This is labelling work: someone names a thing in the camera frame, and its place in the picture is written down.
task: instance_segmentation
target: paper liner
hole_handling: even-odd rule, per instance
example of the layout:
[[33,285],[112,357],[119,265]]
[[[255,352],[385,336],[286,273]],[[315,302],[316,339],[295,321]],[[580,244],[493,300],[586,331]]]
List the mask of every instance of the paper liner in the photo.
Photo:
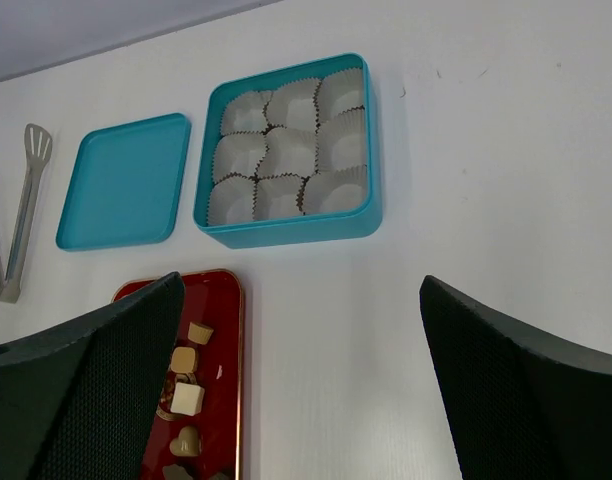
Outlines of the paper liner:
[[366,199],[366,167],[353,167],[313,175],[304,187],[306,215],[353,210]]
[[364,109],[349,110],[323,124],[317,133],[317,144],[320,172],[366,165]]
[[364,72],[351,68],[324,78],[317,93],[321,123],[353,108],[364,106]]
[[255,220],[301,216],[298,199],[302,183],[301,177],[297,175],[283,175],[260,180],[255,194]]
[[221,134],[264,132],[268,121],[264,109],[268,103],[268,92],[246,92],[226,105],[222,115]]
[[222,138],[213,156],[213,182],[238,173],[255,175],[267,151],[266,138],[261,133],[235,133]]
[[318,78],[307,78],[276,90],[266,109],[269,123],[314,133],[317,130],[315,94],[319,84]]
[[231,225],[253,221],[255,182],[233,175],[219,182],[210,192],[208,225]]
[[317,137],[314,133],[278,127],[266,135],[268,152],[259,164],[260,178],[287,173],[308,177],[315,173]]

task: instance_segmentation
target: blue container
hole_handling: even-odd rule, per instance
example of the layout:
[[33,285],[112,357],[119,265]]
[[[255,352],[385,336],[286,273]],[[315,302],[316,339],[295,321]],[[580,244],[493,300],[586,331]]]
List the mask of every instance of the blue container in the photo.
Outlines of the blue container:
[[[366,153],[368,156],[368,190],[364,203],[356,209],[346,212],[305,215],[236,225],[208,226],[208,201],[214,186],[212,180],[213,154],[221,138],[221,118],[226,105],[242,93],[250,90],[275,90],[286,83],[309,77],[324,78],[348,68],[362,68],[364,72],[364,112],[366,115]],[[348,53],[325,58],[224,83],[213,91],[208,105],[195,210],[193,212],[195,223],[202,232],[207,233],[229,248],[318,242],[370,235],[377,230],[382,221],[378,139],[377,106],[370,83],[368,65],[357,54]]]

